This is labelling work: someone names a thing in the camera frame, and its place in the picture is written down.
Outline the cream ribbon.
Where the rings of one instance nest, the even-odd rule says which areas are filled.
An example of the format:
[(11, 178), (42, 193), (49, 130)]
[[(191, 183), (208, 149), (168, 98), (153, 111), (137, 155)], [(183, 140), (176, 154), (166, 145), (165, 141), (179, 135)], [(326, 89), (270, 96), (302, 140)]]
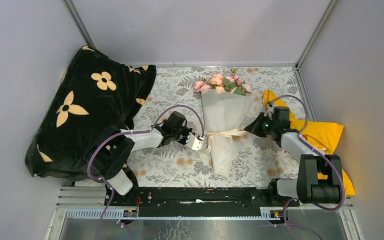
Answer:
[(209, 155), (212, 150), (211, 140), (216, 136), (222, 136), (224, 138), (232, 139), (233, 137), (243, 136), (246, 133), (244, 129), (235, 128), (225, 131), (205, 131), (204, 136), (207, 139), (206, 149), (200, 152), (205, 155)]

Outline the white wrapping paper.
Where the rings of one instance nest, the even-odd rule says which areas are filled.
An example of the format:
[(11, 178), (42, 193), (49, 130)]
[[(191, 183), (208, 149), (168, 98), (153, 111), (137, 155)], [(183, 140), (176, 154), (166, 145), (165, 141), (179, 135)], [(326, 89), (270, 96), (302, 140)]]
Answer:
[[(209, 89), (201, 93), (204, 127), (206, 131), (222, 132), (241, 129), (241, 123), (254, 102), (254, 95), (237, 95)], [(215, 136), (211, 142), (210, 157), (215, 175), (228, 177), (233, 160), (239, 156), (233, 138)]]

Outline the pink fake flower bouquet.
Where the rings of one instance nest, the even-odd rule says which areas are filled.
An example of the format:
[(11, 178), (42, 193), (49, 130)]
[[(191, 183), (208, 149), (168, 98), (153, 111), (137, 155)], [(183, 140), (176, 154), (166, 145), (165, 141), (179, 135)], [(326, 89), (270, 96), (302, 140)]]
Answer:
[(238, 68), (230, 70), (231, 75), (213, 74), (209, 79), (202, 77), (193, 87), (194, 92), (203, 93), (216, 90), (218, 93), (231, 93), (246, 96), (253, 93), (252, 87), (238, 75)]

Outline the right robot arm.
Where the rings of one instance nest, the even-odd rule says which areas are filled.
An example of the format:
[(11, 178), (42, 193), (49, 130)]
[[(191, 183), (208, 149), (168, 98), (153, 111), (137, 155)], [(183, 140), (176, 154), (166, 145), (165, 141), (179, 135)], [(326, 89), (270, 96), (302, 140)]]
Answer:
[(271, 137), (299, 163), (295, 179), (274, 178), (270, 181), (266, 198), (271, 205), (279, 206), (290, 198), (318, 206), (344, 203), (340, 157), (323, 153), (293, 129), (288, 107), (274, 106), (260, 113), (245, 131), (261, 138)]

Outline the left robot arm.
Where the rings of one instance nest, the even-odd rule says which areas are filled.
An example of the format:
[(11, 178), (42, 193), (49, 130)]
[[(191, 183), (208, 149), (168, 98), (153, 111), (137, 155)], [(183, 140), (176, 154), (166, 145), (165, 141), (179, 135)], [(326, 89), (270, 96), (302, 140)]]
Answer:
[(124, 206), (132, 204), (136, 185), (134, 177), (128, 176), (123, 167), (131, 152), (160, 148), (178, 142), (187, 148), (199, 151), (203, 139), (187, 127), (186, 117), (174, 111), (166, 120), (156, 124), (151, 130), (127, 130), (114, 125), (107, 127), (95, 141), (85, 149), (83, 159), (88, 162), (88, 177), (102, 178), (107, 186), (116, 192), (116, 199)]

